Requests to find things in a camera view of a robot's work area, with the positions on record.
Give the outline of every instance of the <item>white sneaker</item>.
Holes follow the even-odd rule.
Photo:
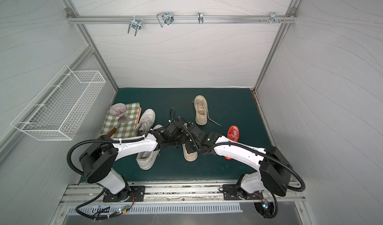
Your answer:
[[[138,122],[136,129],[134,130],[134,137],[144,135],[153,126],[156,120],[156,113],[151,108],[145,110]]]
[[[222,125],[218,124],[209,117],[208,102],[206,101],[205,97],[203,97],[202,95],[197,95],[193,99],[193,103],[195,109],[195,122],[198,125],[205,125],[208,122],[209,118],[210,121],[222,127]]]
[[[153,129],[160,128],[160,127],[162,127],[162,125],[158,124]],[[138,153],[136,158],[138,166],[140,166],[140,168],[143,170],[150,169],[153,166],[154,162],[156,161],[156,158],[159,152],[160,150]]]

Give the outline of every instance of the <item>robotic arm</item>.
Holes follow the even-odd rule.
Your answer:
[[[130,188],[126,180],[112,169],[114,161],[139,152],[185,144],[188,153],[199,151],[203,154],[227,156],[254,168],[256,172],[242,175],[234,191],[231,191],[242,199],[247,199],[255,191],[265,189],[279,196],[285,196],[287,189],[304,190],[302,179],[275,147],[256,148],[234,142],[215,132],[207,135],[195,124],[183,124],[181,119],[179,117],[178,121],[172,121],[166,127],[127,140],[111,140],[103,135],[98,140],[84,141],[93,142],[79,158],[87,182],[102,185],[116,200],[124,201],[129,196]],[[73,150],[69,151],[67,157],[72,169],[75,168],[70,160]],[[297,177],[301,188],[288,186],[291,174]]]

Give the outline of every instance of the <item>metal hook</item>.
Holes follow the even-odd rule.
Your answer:
[[[202,12],[198,12],[198,23],[199,24],[202,24],[203,23],[203,14],[202,14]]]
[[[270,19],[268,19],[267,21],[271,24],[271,23],[280,23],[279,20],[277,20],[276,18],[276,14],[275,12],[272,12],[271,15],[270,15]]]
[[[157,20],[160,23],[160,26],[163,27],[165,22],[167,25],[170,25],[174,21],[174,18],[171,12],[160,12],[157,14]]]
[[[141,22],[136,19],[130,20],[129,27],[127,28],[127,33],[129,34],[130,28],[135,29],[134,36],[137,35],[137,31],[141,29]]]

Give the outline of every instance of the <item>wooden handle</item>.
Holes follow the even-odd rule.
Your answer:
[[[117,131],[117,127],[116,128],[113,128],[109,133],[108,133],[108,136],[111,138],[112,135]]]

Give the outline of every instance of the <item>white wall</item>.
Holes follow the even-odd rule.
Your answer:
[[[285,14],[291,0],[72,0],[80,15]],[[87,25],[119,87],[253,87],[279,25]]]
[[[301,0],[258,91],[313,224],[382,224],[383,0]]]
[[[66,21],[60,0],[0,0],[0,8],[1,140],[17,114],[87,45]],[[81,69],[101,71],[94,57]],[[20,141],[0,165],[1,224],[49,223],[66,186],[78,178],[66,164],[67,151],[97,136],[113,93],[107,82],[73,141],[43,142],[29,136]]]

